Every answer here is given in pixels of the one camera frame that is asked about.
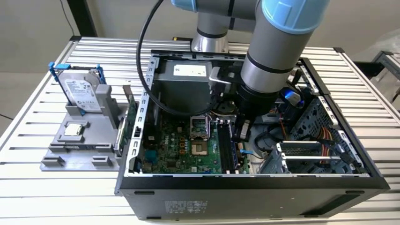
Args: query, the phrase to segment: blue drive bracket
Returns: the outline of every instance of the blue drive bracket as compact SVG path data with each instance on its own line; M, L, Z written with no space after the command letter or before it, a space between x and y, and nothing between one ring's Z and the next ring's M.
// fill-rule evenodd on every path
M59 65L56 66L56 68L55 68L55 62L50 62L48 67L50 67L50 72L51 72L51 74L52 74L52 76L54 76L56 82L59 83L59 85L60 85L60 87L62 87L62 90L63 90L63 93L64 93L64 95L66 95L66 97L67 97L68 105L72 105L72 102L71 102L71 100L70 100L70 98L68 98L66 89L64 89L64 87L63 87L63 85L62 85L62 82L60 82L59 76L58 76L59 70L70 69L70 68L71 68L71 65L70 65L70 64L59 64Z
M59 76L58 76L58 74L60 74L62 71L70 70L70 69L82 69L82 70L92 70L92 69L95 69L95 70L98 70L98 73L99 73L100 84L107 84L106 83L106 77L104 77L104 71L103 71L103 67L100 66L100 64L98 64L96 67L72 67L71 64L68 64L68 63L60 63L55 67L55 62L50 62L48 68L50 68L50 72L51 72L51 74L52 74L56 82L59 83L59 85L62 87L63 93L64 93L64 95L67 97L67 100L68 100L68 105L72 105L72 102L71 102L71 100L68 98L66 89L63 87L63 84L62 84ZM87 112L83 109L80 109L80 113L82 113L82 115L84 115Z

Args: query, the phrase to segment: expansion slot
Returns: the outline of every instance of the expansion slot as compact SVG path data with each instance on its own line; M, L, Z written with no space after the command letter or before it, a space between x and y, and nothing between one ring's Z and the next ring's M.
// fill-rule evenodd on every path
M232 123L230 122L231 151L232 151L232 158L234 158L234 166L235 169L238 169L239 160L238 160L238 153L236 153L236 143L232 141L232 133L234 133L234 127L232 127Z
M220 165L223 171L235 171L234 151L231 142L230 124L220 123L218 125L219 144L220 144Z

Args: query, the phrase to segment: black computer chassis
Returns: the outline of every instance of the black computer chassis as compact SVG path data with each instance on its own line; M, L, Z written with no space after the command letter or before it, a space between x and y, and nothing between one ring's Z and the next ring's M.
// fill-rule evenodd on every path
M244 55L154 50L148 74L159 61L244 61ZM371 157L332 100L330 90L307 58L306 66L315 84L364 162L370 177L258 176L212 174L202 176L127 176L120 166L116 194L124 195L139 219L255 219L331 217L390 189ZM123 163L127 163L128 150Z

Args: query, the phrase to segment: case label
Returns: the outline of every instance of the case label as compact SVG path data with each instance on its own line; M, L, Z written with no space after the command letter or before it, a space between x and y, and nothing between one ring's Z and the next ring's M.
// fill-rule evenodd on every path
M208 201L166 201L167 213L204 213Z

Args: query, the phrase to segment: sticker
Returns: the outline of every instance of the sticker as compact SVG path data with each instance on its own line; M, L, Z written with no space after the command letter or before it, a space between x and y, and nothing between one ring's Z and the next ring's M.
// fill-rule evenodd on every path
M84 80L66 80L66 84L76 106L87 112L102 111L91 83Z
M207 76L207 69L204 65L175 65L175 76Z
M79 146L74 146L74 145L66 145L64 148L67 148L67 149L80 149Z
M278 121L278 117L279 115L278 114L266 114L266 115L262 115L262 119L263 119L263 122L276 122Z
M167 213L206 213L208 201L166 201Z

